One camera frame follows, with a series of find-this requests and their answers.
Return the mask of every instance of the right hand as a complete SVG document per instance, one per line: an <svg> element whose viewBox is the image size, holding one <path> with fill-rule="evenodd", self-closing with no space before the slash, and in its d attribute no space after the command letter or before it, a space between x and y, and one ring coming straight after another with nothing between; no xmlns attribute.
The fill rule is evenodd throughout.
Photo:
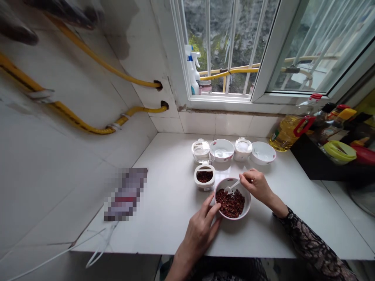
<svg viewBox="0 0 375 281"><path fill-rule="evenodd" d="M239 180L243 187L256 199L265 205L270 204L275 194L270 189L262 172L259 172L257 169L250 169L243 174L239 174Z"/></svg>

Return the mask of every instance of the red handle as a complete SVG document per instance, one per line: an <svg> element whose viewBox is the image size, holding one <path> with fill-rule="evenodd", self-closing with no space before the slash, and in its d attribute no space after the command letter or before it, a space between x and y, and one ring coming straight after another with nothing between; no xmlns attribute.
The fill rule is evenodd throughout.
<svg viewBox="0 0 375 281"><path fill-rule="evenodd" d="M302 134L306 133L308 129L310 129L311 125L314 123L316 117L310 117L310 115L305 116L297 125L297 127L294 128L293 133L296 137L302 136ZM298 129L302 126L302 124L306 121L309 120L306 124L306 126L298 133Z"/></svg>

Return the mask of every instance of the spoon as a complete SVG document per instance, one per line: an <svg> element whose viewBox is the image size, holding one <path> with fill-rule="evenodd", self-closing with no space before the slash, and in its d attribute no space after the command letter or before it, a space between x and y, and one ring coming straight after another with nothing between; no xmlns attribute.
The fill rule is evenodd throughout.
<svg viewBox="0 0 375 281"><path fill-rule="evenodd" d="M241 182L238 180L234 185L232 185L231 187L226 187L224 189L224 192L227 192L228 194L231 194L233 193L233 188L237 185L239 185Z"/></svg>

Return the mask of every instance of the kitchen counter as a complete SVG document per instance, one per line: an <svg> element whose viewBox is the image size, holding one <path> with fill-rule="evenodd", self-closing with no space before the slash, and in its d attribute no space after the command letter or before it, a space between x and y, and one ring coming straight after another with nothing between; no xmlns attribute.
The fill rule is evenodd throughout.
<svg viewBox="0 0 375 281"><path fill-rule="evenodd" d="M193 173L197 165L191 145L198 138L208 142L238 137L158 133L133 168L147 168L144 188L136 214L120 222L107 252L174 254L185 236L190 217L198 211L208 192L198 191ZM250 141L267 139L248 138ZM214 163L215 186L221 179L238 178L254 167L263 172L272 190L342 259L373 260L374 252L343 212L321 181L311 181L290 151L277 153L268 166L248 161ZM104 207L97 213L78 243L108 227ZM76 251L94 252L102 238L98 235ZM252 197L250 211L239 221L223 220L207 255L260 258L295 258L296 253L281 224L271 210Z"/></svg>

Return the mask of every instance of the lace sleeve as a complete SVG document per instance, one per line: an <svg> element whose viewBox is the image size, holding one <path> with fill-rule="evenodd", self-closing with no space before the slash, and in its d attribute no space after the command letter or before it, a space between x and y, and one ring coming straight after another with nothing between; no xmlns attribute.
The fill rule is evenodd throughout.
<svg viewBox="0 0 375 281"><path fill-rule="evenodd" d="M297 252L322 277L329 280L357 280L336 253L288 207L285 218L278 218L293 241Z"/></svg>

